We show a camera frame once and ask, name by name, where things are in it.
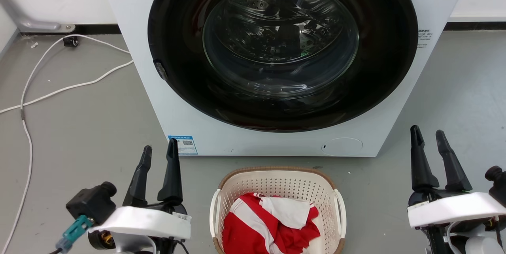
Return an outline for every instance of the white cable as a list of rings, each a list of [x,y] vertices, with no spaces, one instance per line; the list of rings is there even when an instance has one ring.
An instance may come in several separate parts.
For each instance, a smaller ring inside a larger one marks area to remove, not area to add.
[[[65,36],[63,38],[67,38],[67,37],[72,37],[72,36],[78,36],[78,37],[81,37],[81,38],[87,38],[89,40],[94,40],[96,42],[99,42],[99,43],[102,43],[104,45],[108,45],[109,47],[113,47],[115,49],[118,49],[122,52],[125,52],[125,53],[130,53],[129,51],[126,51],[124,49],[120,49],[119,47],[116,47],[114,45],[111,45],[110,43],[107,43],[107,42],[104,42],[104,41],[101,41],[101,40],[97,40],[95,38],[91,38],[91,37],[88,37],[88,36],[83,36],[83,35],[79,35],[79,34],[72,34],[72,35],[68,35],[68,36]],[[32,145],[32,141],[31,141],[31,137],[30,137],[30,133],[28,132],[28,128],[26,126],[26,121],[25,121],[25,115],[24,115],[24,111],[23,111],[23,107],[25,105],[29,105],[29,104],[33,104],[33,103],[36,103],[37,101],[40,101],[42,99],[45,99],[45,98],[48,98],[48,97],[51,97],[52,95],[55,95],[55,94],[58,94],[60,92],[63,92],[65,90],[69,90],[69,89],[72,89],[72,88],[76,88],[76,87],[81,87],[81,86],[85,86],[85,85],[90,85],[90,84],[94,84],[94,83],[97,83],[98,81],[102,80],[104,77],[108,76],[109,74],[111,74],[112,72],[115,72],[116,70],[120,69],[120,68],[123,68],[127,65],[130,65],[131,63],[133,63],[134,61],[129,61],[128,63],[125,63],[124,65],[120,65],[118,67],[115,67],[114,69],[108,71],[106,74],[104,74],[103,76],[97,78],[96,80],[94,81],[90,81],[90,82],[87,82],[87,83],[81,83],[81,84],[77,84],[77,85],[72,85],[72,86],[69,86],[69,87],[65,87],[65,88],[62,88],[60,90],[57,90],[57,91],[54,91],[53,93],[50,93],[50,94],[47,94],[43,97],[40,97],[40,98],[37,98],[33,101],[30,101],[28,103],[24,103],[24,99],[25,99],[25,94],[26,94],[26,91],[27,91],[27,88],[28,86],[30,85],[30,82],[32,80],[32,77],[34,76],[35,72],[37,71],[38,69],[38,66],[40,65],[41,61],[43,60],[44,56],[46,56],[46,54],[57,44],[59,43],[61,40],[63,40],[63,38],[60,38],[58,39],[56,42],[54,42],[50,47],[49,49],[47,49],[45,51],[45,53],[42,55],[42,57],[40,58],[40,60],[37,62],[37,64],[35,65],[35,67],[33,68],[29,78],[28,78],[28,81],[26,82],[26,85],[25,85],[25,88],[23,90],[23,94],[21,95],[21,104],[18,105],[18,106],[15,106],[15,107],[11,107],[11,108],[7,108],[7,109],[4,109],[4,110],[1,110],[0,111],[0,114],[1,113],[4,113],[4,112],[7,112],[7,111],[10,111],[10,110],[14,110],[16,108],[20,108],[21,110],[21,121],[23,123],[23,128],[25,130],[25,133],[26,133],[26,137],[28,138],[28,144],[30,146],[30,161],[29,161],[29,164],[28,164],[28,178],[26,180],[26,186],[25,186],[25,190],[23,191],[23,196],[21,198],[21,203],[19,205],[19,209],[18,209],[18,213],[16,214],[16,218],[14,220],[14,225],[12,225],[12,229],[11,229],[11,233],[9,234],[9,238],[7,238],[7,242],[5,243],[5,246],[4,246],[4,249],[2,250],[2,254],[5,254],[5,252],[7,251],[7,247],[9,247],[9,244],[11,243],[11,240],[12,240],[12,236],[14,235],[14,231],[16,230],[16,227],[18,226],[18,221],[19,221],[19,218],[21,216],[21,211],[23,209],[23,205],[25,203],[25,199],[26,199],[26,194],[28,192],[28,187],[30,185],[30,180],[31,180],[31,174],[32,174],[32,167],[33,167],[33,145]]]
[[[450,249],[453,251],[454,254],[462,254],[461,251],[459,249],[457,249],[457,247],[455,247],[455,245],[453,245],[453,243],[451,243],[451,239],[450,239],[450,231],[453,228],[453,226],[456,225],[457,223],[459,223],[459,222],[452,222],[450,224],[450,226],[446,230],[446,239],[448,239],[448,246],[450,246]]]

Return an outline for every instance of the white stripe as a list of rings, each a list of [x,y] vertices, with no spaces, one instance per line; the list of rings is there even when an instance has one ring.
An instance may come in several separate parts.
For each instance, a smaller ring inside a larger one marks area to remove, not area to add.
[[[235,214],[237,218],[242,220],[242,222],[258,232],[264,238],[265,249],[267,252],[271,254],[283,254],[276,243],[274,243],[274,238],[267,225],[243,200],[240,198],[235,200],[233,205],[230,207],[230,212]]]

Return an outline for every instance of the laundry basket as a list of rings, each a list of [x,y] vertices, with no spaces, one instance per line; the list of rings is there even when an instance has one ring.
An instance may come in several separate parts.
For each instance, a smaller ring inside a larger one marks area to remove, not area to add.
[[[346,209],[343,197],[332,180],[315,169],[269,166],[232,171],[218,186],[211,201],[209,227],[219,254],[225,253],[222,244],[223,220],[235,199],[250,192],[312,202],[318,208],[323,222],[322,229],[318,227],[323,239],[321,250],[318,250],[321,253],[316,254],[340,254],[343,250]]]

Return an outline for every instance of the teal connector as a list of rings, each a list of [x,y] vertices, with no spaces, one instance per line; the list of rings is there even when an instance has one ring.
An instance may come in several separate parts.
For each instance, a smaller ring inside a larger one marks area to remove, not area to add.
[[[56,243],[56,249],[61,248],[61,252],[66,254],[72,248],[72,245],[78,238],[80,238],[86,231],[92,227],[93,222],[84,215],[77,218],[74,223],[63,233],[63,237]]]

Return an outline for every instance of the metal leg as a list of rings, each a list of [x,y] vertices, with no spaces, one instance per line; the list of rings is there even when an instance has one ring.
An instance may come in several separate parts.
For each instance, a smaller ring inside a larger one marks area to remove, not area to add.
[[[16,23],[21,33],[70,33],[76,29],[74,24],[60,24],[33,20],[27,16],[13,0],[0,0],[0,4],[11,19]]]

